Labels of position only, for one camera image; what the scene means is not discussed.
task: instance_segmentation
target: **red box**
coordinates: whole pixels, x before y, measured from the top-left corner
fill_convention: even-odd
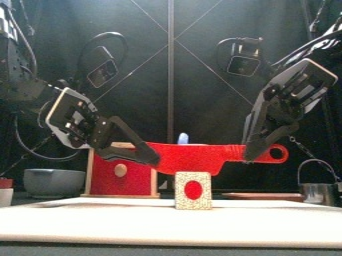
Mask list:
[[[90,150],[85,196],[158,197],[157,171],[127,160],[103,160]]]

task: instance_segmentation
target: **cable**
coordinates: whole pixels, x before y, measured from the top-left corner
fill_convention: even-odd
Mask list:
[[[126,59],[126,57],[127,57],[127,52],[129,52],[129,45],[127,45],[127,42],[126,42],[126,38],[125,38],[125,36],[123,36],[121,33],[118,33],[118,32],[105,32],[105,33],[97,35],[97,36],[86,43],[86,45],[83,46],[83,48],[82,48],[82,50],[81,50],[79,59],[78,59],[78,67],[81,67],[85,52],[86,52],[86,50],[89,50],[91,44],[93,44],[94,42],[97,42],[97,41],[109,39],[109,38],[111,38],[111,37],[119,38],[121,41],[122,41],[122,43],[123,43],[123,48],[125,48],[123,50],[125,50],[125,52],[123,52],[123,56],[122,56],[122,59],[121,59],[121,61],[119,61],[118,66],[122,65],[122,63],[123,63],[123,61],[125,61],[125,59]]]
[[[332,39],[337,36],[340,36],[342,34],[342,30],[338,30],[328,35],[324,35],[321,37],[318,37],[317,39],[314,39],[313,41],[310,41],[308,44],[305,44],[304,46],[301,46],[294,52],[292,52],[288,56],[285,56],[280,61],[277,61],[272,66],[277,66],[281,65],[284,62],[286,62],[288,60],[290,60],[298,53],[301,53],[304,50],[306,50],[308,48],[313,47],[317,43]]]
[[[20,146],[23,147],[23,149],[31,154],[34,155],[35,157],[46,160],[46,161],[53,161],[53,162],[67,162],[70,160],[73,160],[81,153],[81,150],[78,150],[73,155],[67,156],[67,157],[62,157],[62,158],[55,158],[55,157],[47,157],[47,156],[43,156],[41,154],[38,154],[32,149],[30,149],[27,147],[27,145],[24,144],[23,140],[22,140],[22,137],[20,137],[20,134],[19,134],[19,129],[18,129],[18,116],[15,117],[15,135],[16,135],[16,139],[18,139],[18,142],[20,144]]]
[[[37,78],[37,76],[38,76],[38,61],[37,61],[37,56],[35,56],[34,50],[32,50],[32,48],[30,46],[27,38],[26,38],[26,36],[24,36],[24,34],[22,32],[22,29],[20,29],[18,23],[16,23],[15,18],[14,18],[12,12],[11,12],[11,10],[8,8],[7,8],[7,13],[8,13],[10,19],[12,21],[12,23],[14,23],[14,26],[15,26],[15,28],[18,30],[18,33],[19,33],[22,39],[23,39],[26,48],[28,50],[28,53],[30,53],[30,56],[31,56],[31,71],[32,71],[32,74],[34,74],[34,78]]]

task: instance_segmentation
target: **metal pot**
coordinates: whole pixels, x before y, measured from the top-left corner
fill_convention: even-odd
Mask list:
[[[79,196],[86,172],[61,169],[26,169],[24,188],[34,198]]]
[[[318,162],[328,167],[329,172],[333,174],[336,183],[301,183],[301,170],[309,162]],[[300,192],[305,196],[304,202],[310,204],[320,204],[326,206],[341,206],[340,192],[338,192],[338,176],[336,175],[333,167],[320,159],[309,159],[302,162],[298,167],[298,185]]]

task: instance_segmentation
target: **wooden block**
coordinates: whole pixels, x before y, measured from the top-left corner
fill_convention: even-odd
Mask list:
[[[179,210],[210,210],[213,208],[209,172],[177,172],[175,208]]]

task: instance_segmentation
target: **black cable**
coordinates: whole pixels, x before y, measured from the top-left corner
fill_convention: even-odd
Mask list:
[[[314,39],[313,41],[310,41],[308,44],[305,44],[304,46],[301,46],[296,51],[293,51],[288,56],[285,56],[280,61],[277,61],[273,64],[273,67],[277,65],[281,65],[284,62],[286,62],[288,60],[290,60],[298,53],[301,53],[302,51],[305,51],[308,48],[313,47],[316,44],[318,44],[320,42],[332,39],[337,36],[340,36],[342,34],[342,30],[338,30],[328,35],[324,35],[321,37],[318,37],[317,39]]]
[[[34,50],[32,50],[32,48],[30,46],[27,38],[26,38],[26,36],[24,36],[24,34],[22,32],[22,29],[20,29],[18,23],[16,23],[15,18],[14,18],[12,12],[11,12],[11,10],[8,8],[7,8],[7,13],[8,13],[10,19],[12,21],[12,23],[14,23],[14,26],[15,26],[15,28],[18,30],[18,33],[19,33],[22,39],[23,39],[26,48],[28,50],[28,53],[30,53],[30,56],[31,56],[31,71],[32,71],[32,74],[34,74],[34,78],[37,78],[37,76],[38,76],[38,61],[37,61],[37,56],[35,56]]]
[[[222,71],[225,71],[225,72],[228,72],[228,70],[224,68],[224,65],[221,64],[221,61],[220,61],[220,49],[221,49],[222,45],[226,44],[230,41],[233,41],[233,43],[236,43],[236,42],[241,41],[241,38],[226,38],[226,39],[221,40],[218,45],[217,45],[217,52],[216,52],[216,55],[217,55],[217,65],[218,65],[220,69]]]
[[[34,155],[35,157],[46,160],[46,161],[53,161],[53,162],[67,162],[70,160],[73,160],[81,153],[81,150],[78,150],[73,155],[67,156],[67,157],[62,157],[62,158],[55,158],[55,157],[47,157],[47,156],[43,156],[41,154],[38,154],[34,150],[31,150],[27,145],[24,144],[23,140],[22,140],[22,137],[20,137],[20,134],[19,134],[19,129],[18,129],[18,116],[15,117],[15,135],[16,135],[16,139],[18,139],[18,142],[20,144],[20,146],[23,147],[23,149],[31,154]]]
[[[122,65],[122,63],[123,63],[123,61],[125,61],[125,59],[126,59],[126,57],[127,57],[127,52],[129,52],[129,45],[127,45],[126,38],[125,38],[125,36],[123,36],[121,33],[118,33],[118,32],[105,32],[105,33],[97,35],[97,36],[86,43],[86,45],[83,46],[83,48],[82,48],[82,50],[81,50],[79,59],[78,59],[78,67],[81,67],[81,65],[82,65],[82,60],[83,60],[85,52],[86,52],[86,51],[89,50],[89,48],[91,47],[91,44],[95,43],[95,42],[98,42],[98,41],[101,41],[101,40],[109,39],[109,38],[111,38],[111,37],[121,39],[122,44],[123,44],[123,50],[125,50],[125,52],[123,52],[123,56],[122,56],[122,58],[121,58],[121,61],[118,62],[118,66]]]

